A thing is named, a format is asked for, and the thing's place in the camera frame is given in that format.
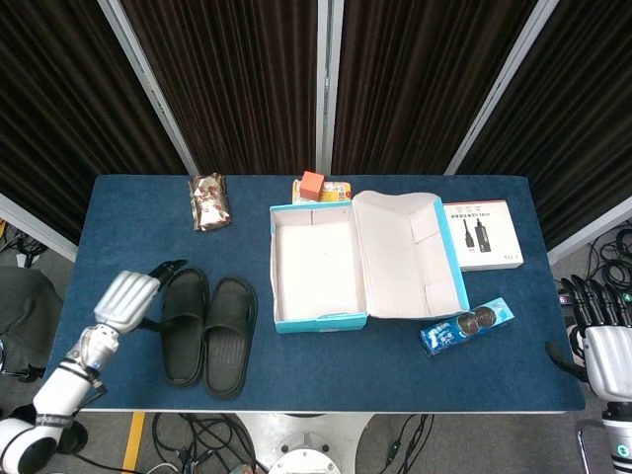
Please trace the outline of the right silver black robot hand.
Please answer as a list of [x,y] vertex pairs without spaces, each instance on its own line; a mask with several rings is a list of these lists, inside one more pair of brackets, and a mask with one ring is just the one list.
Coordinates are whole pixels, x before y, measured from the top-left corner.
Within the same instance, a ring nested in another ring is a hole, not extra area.
[[562,371],[590,386],[608,403],[631,401],[631,311],[611,284],[577,275],[561,280],[576,321],[584,363],[564,358],[559,348],[545,344],[545,351]]

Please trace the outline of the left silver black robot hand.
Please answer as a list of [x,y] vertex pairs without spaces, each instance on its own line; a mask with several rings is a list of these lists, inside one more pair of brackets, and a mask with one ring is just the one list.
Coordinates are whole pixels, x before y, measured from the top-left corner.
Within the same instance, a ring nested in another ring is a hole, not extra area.
[[139,327],[155,296],[187,262],[167,261],[149,274],[119,273],[94,309],[96,324],[119,334]]

